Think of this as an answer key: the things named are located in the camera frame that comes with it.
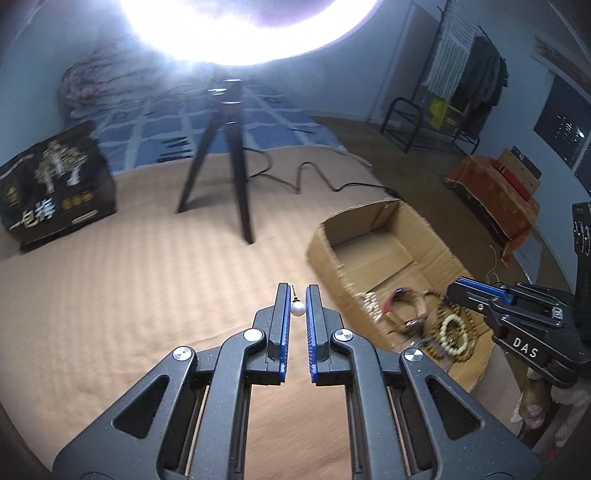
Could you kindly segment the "gloved right hand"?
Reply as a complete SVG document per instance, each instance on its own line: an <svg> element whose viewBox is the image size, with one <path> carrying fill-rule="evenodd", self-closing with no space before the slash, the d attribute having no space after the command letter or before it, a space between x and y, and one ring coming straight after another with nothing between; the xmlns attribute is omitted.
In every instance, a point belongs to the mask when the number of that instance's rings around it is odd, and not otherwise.
<svg viewBox="0 0 591 480"><path fill-rule="evenodd" d="M536 430L544 424L554 404L570 408L566 419L554 434L555 446L562 448L590 405L590 380L587 378L580 378L574 386L563 389L552 386L539 373L529 368L511 423L524 422L528 428Z"/></svg>

